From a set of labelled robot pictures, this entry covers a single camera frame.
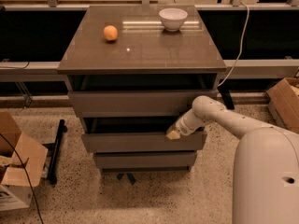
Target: floor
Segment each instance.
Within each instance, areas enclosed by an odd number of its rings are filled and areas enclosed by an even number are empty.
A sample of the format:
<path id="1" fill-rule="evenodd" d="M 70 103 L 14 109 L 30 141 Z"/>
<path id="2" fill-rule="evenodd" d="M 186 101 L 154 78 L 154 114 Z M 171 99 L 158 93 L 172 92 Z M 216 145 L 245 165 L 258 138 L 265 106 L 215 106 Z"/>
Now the floor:
<path id="1" fill-rule="evenodd" d="M 237 102 L 235 111 L 272 123 L 267 105 L 255 101 L 251 97 Z M 190 172 L 134 173 L 136 183 L 131 185 L 127 178 L 119 181 L 116 173 L 101 175 L 96 169 L 66 97 L 35 99 L 26 109 L 22 100 L 3 98 L 0 111 L 9 111 L 40 143 L 53 142 L 59 120 L 65 119 L 68 131 L 61 146 L 58 183 L 54 187 L 42 179 L 35 188 L 44 223 L 232 223 L 238 140 L 216 123 L 206 126 L 206 144 Z M 35 202 L 30 208 L 1 212 L 0 223 L 39 223 Z"/>

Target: brown tabletop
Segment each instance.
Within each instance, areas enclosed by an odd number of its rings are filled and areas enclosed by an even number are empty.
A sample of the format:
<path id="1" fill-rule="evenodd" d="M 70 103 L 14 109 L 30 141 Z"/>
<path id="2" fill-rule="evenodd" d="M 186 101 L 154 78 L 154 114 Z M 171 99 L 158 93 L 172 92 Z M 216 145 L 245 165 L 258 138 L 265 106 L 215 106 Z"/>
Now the brown tabletop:
<path id="1" fill-rule="evenodd" d="M 179 7 L 188 19 L 177 32 L 167 32 L 159 11 L 170 6 L 90 7 L 58 68 L 60 74 L 218 73 L 226 69 L 194 6 Z M 107 25 L 118 29 L 107 42 Z"/>

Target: cardboard box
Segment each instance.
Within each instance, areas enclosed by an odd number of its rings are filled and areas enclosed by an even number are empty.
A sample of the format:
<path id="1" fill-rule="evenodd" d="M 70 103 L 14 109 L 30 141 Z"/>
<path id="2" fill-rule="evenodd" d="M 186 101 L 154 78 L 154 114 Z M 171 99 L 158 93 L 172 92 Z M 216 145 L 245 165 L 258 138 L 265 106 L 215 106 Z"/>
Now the cardboard box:
<path id="1" fill-rule="evenodd" d="M 299 86 L 299 80 L 284 78 L 267 93 L 285 127 L 299 133 L 299 96 L 292 86 Z"/>
<path id="2" fill-rule="evenodd" d="M 19 153 L 32 186 L 38 186 L 48 150 L 23 133 L 8 112 L 0 112 L 0 134 Z M 11 157 L 8 168 L 0 173 L 0 211 L 29 207 L 32 191 L 27 175 L 18 156 L 1 136 L 0 155 Z"/>

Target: dresser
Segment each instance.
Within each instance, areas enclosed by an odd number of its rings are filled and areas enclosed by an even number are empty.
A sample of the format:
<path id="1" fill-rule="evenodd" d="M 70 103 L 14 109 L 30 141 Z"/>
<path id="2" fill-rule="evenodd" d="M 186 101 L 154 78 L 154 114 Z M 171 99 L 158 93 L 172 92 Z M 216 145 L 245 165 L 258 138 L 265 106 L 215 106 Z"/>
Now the dresser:
<path id="1" fill-rule="evenodd" d="M 165 133 L 194 98 L 216 97 L 226 66 L 194 6 L 171 6 L 188 12 L 177 32 L 160 23 L 166 7 L 89 7 L 59 65 L 101 172 L 188 170 L 206 141 L 203 129 L 172 141 Z"/>

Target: white bowl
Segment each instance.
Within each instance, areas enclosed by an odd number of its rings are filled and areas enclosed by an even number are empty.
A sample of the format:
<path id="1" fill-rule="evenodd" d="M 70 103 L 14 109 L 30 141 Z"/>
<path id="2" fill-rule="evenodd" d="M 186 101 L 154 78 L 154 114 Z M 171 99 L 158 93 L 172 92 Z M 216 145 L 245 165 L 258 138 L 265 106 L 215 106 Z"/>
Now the white bowl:
<path id="1" fill-rule="evenodd" d="M 179 8 L 166 8 L 159 12 L 161 23 L 167 31 L 175 32 L 187 20 L 188 13 Z"/>

